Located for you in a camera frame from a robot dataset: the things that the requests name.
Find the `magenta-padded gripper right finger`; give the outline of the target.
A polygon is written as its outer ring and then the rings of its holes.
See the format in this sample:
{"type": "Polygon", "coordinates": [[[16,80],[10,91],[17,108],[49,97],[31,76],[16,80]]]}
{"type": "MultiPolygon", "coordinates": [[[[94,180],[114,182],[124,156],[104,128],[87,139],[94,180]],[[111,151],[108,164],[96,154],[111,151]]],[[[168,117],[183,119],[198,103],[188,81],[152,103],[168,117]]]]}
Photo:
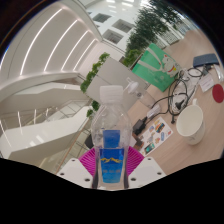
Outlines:
{"type": "Polygon", "coordinates": [[[165,176],[165,172],[152,157],[144,157],[136,149],[129,148],[126,163],[126,189],[140,188],[165,176]]]}

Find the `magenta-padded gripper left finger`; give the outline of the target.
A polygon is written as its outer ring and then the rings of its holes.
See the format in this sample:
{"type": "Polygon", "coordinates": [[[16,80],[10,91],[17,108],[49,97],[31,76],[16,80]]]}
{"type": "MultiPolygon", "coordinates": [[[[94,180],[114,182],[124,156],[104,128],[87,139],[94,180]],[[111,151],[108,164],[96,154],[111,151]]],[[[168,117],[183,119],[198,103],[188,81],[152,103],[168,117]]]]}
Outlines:
{"type": "Polygon", "coordinates": [[[96,171],[95,150],[91,149],[79,159],[71,158],[57,175],[78,186],[91,188],[96,171]]]}

